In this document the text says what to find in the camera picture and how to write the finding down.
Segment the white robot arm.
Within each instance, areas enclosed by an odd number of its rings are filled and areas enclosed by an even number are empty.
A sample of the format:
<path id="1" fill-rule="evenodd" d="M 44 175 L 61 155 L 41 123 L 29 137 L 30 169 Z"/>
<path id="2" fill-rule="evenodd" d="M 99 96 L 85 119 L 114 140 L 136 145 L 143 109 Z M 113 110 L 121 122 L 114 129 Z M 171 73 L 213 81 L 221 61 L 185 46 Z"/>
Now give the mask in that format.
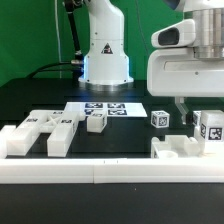
<path id="1" fill-rule="evenodd" d="M 186 97 L 224 97 L 224 0 L 163 0 L 183 20 L 151 36 L 156 50 L 147 66 L 153 96 L 175 98 L 185 113 Z M 90 50 L 82 86 L 103 91 L 129 85 L 124 53 L 124 16 L 110 0 L 84 0 L 90 19 Z"/>

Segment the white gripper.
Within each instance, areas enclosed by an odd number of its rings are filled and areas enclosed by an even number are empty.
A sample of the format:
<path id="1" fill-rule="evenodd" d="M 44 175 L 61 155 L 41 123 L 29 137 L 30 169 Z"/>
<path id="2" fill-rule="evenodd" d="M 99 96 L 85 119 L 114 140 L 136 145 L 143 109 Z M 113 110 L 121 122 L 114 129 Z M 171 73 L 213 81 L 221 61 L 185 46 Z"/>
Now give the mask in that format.
<path id="1" fill-rule="evenodd" d="M 147 89 L 153 96 L 176 97 L 186 125 L 184 97 L 224 97 L 224 60 L 198 60 L 190 48 L 156 50 L 148 60 Z"/>

